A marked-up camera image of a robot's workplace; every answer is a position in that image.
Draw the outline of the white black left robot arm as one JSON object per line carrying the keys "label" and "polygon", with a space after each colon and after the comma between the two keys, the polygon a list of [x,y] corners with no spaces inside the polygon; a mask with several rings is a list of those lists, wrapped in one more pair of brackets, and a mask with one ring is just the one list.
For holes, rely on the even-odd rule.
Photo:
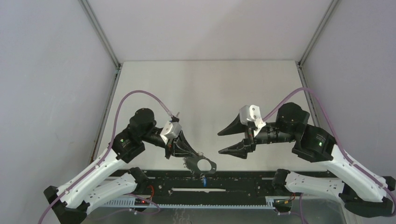
{"label": "white black left robot arm", "polygon": [[80,224],[88,214],[107,201],[128,193],[146,192],[149,179],[138,167],[129,169],[114,181],[102,184],[113,172],[144,152],[146,142],[163,148],[166,158],[182,157],[188,169],[199,171],[198,162],[203,156],[190,146],[178,119],[172,117],[163,128],[158,128],[154,112],[149,108],[141,108],[93,163],[66,184],[45,189],[44,195],[59,222]]}

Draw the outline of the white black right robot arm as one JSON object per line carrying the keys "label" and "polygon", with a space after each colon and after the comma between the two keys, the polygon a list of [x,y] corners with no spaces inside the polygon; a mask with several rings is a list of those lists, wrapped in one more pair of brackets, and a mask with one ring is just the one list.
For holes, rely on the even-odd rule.
{"label": "white black right robot arm", "polygon": [[289,102],[278,108],[275,122],[266,123],[261,120],[258,106],[246,105],[234,121],[219,132],[220,136],[243,133],[244,139],[219,153],[246,159],[257,145],[292,142],[292,153],[323,166],[335,179],[278,169],[271,183],[274,193],[320,196],[342,203],[349,212],[361,217],[393,216],[396,208],[387,194],[395,190],[395,179],[376,175],[354,162],[349,154],[341,151],[330,133],[308,124],[309,116],[299,105]]}

